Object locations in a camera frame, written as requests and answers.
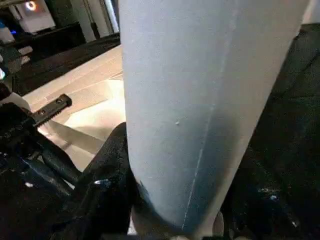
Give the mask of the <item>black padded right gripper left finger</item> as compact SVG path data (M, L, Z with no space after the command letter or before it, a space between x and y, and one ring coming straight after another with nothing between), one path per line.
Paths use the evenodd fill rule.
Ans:
M135 193L127 125L116 126L85 168L50 229L51 240L126 235Z

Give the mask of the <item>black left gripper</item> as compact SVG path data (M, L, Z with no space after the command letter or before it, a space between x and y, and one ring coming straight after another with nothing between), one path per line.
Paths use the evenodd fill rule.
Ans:
M60 95L37 111L0 105L0 237L34 239L48 215L72 193L81 172L39 128L72 106Z

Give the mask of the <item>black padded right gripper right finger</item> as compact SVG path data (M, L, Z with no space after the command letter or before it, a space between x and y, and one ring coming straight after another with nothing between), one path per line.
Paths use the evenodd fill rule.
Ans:
M260 123L221 212L228 238L319 239L319 121Z

